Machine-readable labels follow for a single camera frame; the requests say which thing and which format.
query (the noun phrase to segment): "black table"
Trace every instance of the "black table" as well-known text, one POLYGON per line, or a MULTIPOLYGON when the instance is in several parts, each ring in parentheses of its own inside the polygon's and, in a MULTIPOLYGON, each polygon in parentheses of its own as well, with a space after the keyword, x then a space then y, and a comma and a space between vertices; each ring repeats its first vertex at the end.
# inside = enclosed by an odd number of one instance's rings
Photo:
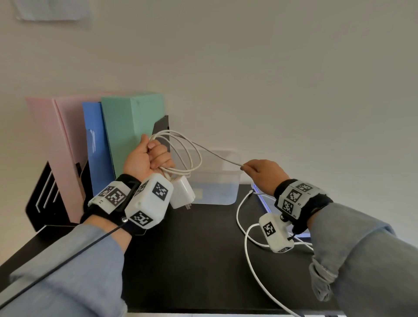
MULTIPOLYGON (((134 237, 125 254, 122 298, 130 312, 286 314, 263 292, 244 253, 244 235, 235 221, 239 202, 250 190, 240 185, 229 206, 193 205, 169 210, 164 221, 134 237)), ((243 228, 257 223, 264 209, 251 196, 240 210, 243 228)), ((72 227, 46 226, 0 266, 0 290, 8 275, 72 227)), ((259 228, 251 236, 265 243, 259 228)), ((280 302, 298 314, 343 314, 335 300, 319 302, 311 289, 312 253, 296 246, 285 254, 250 241, 248 253, 259 279, 280 302)))

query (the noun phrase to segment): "shirt sleeve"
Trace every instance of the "shirt sleeve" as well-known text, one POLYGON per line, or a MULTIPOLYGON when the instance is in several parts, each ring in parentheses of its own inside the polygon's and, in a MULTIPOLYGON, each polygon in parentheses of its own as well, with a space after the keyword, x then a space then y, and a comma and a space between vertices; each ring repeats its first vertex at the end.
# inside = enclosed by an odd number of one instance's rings
POLYGON ((319 300, 332 294, 347 316, 416 316, 418 249, 385 222, 332 203, 311 231, 309 267, 319 300))
MULTIPOLYGON (((0 303, 104 234, 92 225, 76 226, 11 274, 0 303)), ((123 316, 123 262, 119 245, 106 237, 16 298, 0 316, 123 316)))

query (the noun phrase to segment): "wall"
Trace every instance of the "wall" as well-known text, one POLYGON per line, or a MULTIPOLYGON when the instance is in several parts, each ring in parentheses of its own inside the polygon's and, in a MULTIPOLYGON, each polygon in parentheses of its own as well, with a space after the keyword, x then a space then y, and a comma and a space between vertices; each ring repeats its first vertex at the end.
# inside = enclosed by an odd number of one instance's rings
POLYGON ((3 213, 25 221, 45 161, 23 96, 139 88, 165 95, 172 128, 275 160, 418 245, 416 1, 91 5, 36 24, 0 2, 0 172, 19 179, 3 213))

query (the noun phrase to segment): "pink binder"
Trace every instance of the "pink binder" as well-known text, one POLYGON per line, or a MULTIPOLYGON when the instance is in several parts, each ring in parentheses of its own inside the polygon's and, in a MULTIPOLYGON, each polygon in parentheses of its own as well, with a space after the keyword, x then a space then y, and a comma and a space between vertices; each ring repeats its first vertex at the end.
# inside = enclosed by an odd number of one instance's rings
POLYGON ((80 223, 86 197, 76 164, 87 163, 87 139, 82 102, 98 102, 90 96, 36 98, 26 103, 44 135, 45 153, 71 222, 80 223))

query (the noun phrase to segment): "blue folder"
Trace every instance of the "blue folder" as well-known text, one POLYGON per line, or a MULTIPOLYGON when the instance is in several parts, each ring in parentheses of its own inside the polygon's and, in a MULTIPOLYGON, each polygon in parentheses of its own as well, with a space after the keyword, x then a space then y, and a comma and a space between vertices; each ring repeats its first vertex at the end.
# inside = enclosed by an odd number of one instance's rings
POLYGON ((112 158, 100 102, 83 102, 84 121, 87 133, 87 153, 93 195, 96 196, 115 180, 112 158))

